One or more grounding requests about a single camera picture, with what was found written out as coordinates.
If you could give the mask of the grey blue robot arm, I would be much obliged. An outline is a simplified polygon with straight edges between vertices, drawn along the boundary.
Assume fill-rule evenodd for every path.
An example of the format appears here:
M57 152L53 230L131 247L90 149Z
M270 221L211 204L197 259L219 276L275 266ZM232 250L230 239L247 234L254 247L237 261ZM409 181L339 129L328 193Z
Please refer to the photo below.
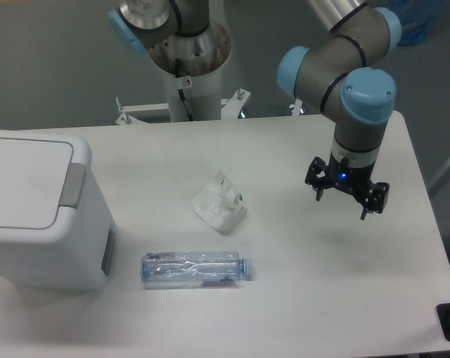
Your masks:
M366 1L312 1L331 35L317 50L290 49L277 70L280 88L334 123L329 160L315 158L305 182L322 196L334 188L351 195L364 214L381 213L389 185L372 171L394 110L396 83L373 64L401 39L397 15ZM208 1L121 1L109 12L123 45L147 53L169 77L174 122L220 119L218 72L231 51L227 31L210 17Z

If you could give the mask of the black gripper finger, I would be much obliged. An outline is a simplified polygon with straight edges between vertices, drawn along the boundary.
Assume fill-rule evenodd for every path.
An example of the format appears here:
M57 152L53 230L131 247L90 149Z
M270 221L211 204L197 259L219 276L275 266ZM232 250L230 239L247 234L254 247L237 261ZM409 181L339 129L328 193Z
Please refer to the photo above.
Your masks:
M320 157L314 157L307 170L304 182L311 185L316 192L316 200L320 201L324 191L331 188L330 167Z
M390 185L388 183L373 183L371 181L353 189L354 199L363 208L360 214L361 220L364 220L368 213L382 213L384 211L389 190Z

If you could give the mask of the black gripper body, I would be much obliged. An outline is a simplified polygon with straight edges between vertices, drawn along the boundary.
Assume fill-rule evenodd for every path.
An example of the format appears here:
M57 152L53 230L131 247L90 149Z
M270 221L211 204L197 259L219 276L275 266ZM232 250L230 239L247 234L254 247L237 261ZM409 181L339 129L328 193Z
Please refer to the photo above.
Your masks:
M335 189L344 192L368 191L374 164L364 167L351 167L348 160L342 164L333 154L329 158L328 168L325 171L326 181Z

